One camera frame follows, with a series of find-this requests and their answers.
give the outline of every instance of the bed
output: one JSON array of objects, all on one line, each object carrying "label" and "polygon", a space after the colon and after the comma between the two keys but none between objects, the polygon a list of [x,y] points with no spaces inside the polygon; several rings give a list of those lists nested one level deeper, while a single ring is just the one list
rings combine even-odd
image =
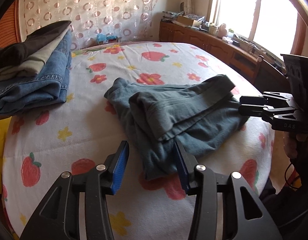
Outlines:
[{"label": "bed", "polygon": [[[242,76],[190,44],[114,44],[72,52],[67,102],[12,118],[7,134],[3,187],[9,221],[18,236],[55,179],[103,163],[127,137],[104,93],[118,77],[144,84],[196,84],[226,74],[234,97],[260,93]],[[271,168],[274,131],[251,117],[216,152],[200,163],[214,172],[240,171],[257,194]],[[81,196],[81,239],[84,200]],[[177,174],[152,181],[142,175],[140,156],[130,143],[121,189],[107,197],[115,239],[187,239],[195,197],[186,196]],[[220,219],[222,209],[218,209]]]}]

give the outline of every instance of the window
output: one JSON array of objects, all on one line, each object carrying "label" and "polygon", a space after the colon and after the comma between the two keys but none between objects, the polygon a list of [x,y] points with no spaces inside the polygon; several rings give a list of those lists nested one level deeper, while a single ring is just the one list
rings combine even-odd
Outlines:
[{"label": "window", "polygon": [[298,12],[289,0],[213,0],[210,22],[231,28],[280,59],[290,54]]}]

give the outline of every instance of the blue gripper pad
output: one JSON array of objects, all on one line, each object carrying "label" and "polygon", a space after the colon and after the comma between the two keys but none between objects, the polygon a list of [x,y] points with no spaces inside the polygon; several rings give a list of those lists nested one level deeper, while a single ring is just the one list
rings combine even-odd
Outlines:
[{"label": "blue gripper pad", "polygon": [[116,165],[113,169],[113,180],[112,180],[112,185],[110,187],[113,195],[115,195],[116,192],[121,187],[123,176],[124,176],[124,171],[126,168],[128,157],[129,157],[129,145],[126,141],[121,142],[118,148],[118,151],[116,152],[115,155],[119,155],[119,156],[118,156]]},{"label": "blue gripper pad", "polygon": [[187,194],[190,189],[189,172],[185,165],[181,150],[185,152],[183,145],[176,141],[173,146],[174,160],[176,163],[177,173],[180,178],[182,189],[184,189],[185,193]]}]

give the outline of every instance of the metal screw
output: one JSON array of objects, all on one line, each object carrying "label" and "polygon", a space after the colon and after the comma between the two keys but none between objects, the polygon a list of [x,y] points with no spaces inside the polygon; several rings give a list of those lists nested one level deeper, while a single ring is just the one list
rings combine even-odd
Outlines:
[{"label": "metal screw", "polygon": [[98,171],[103,171],[103,170],[106,169],[106,166],[105,166],[104,164],[100,164],[100,165],[97,165],[97,166],[96,166],[96,169],[97,169]]},{"label": "metal screw", "polygon": [[235,179],[240,179],[241,178],[241,173],[235,171],[235,172],[232,172],[232,177],[235,178]]},{"label": "metal screw", "polygon": [[67,179],[67,178],[69,177],[69,172],[68,172],[68,171],[63,172],[62,175],[61,175],[61,177],[62,177],[63,179]]},{"label": "metal screw", "polygon": [[204,165],[202,165],[202,164],[199,164],[199,165],[196,165],[196,169],[197,169],[198,171],[205,171],[205,170],[206,170],[206,167],[205,167]]}]

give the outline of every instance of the cardboard box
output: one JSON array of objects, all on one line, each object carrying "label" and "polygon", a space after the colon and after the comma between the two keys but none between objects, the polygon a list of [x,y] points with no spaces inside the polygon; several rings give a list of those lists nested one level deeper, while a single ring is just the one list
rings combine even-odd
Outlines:
[{"label": "cardboard box", "polygon": [[194,27],[199,27],[202,24],[202,22],[192,20],[192,19],[184,17],[184,16],[178,16],[177,21],[179,23],[186,25],[186,26],[194,26]]}]

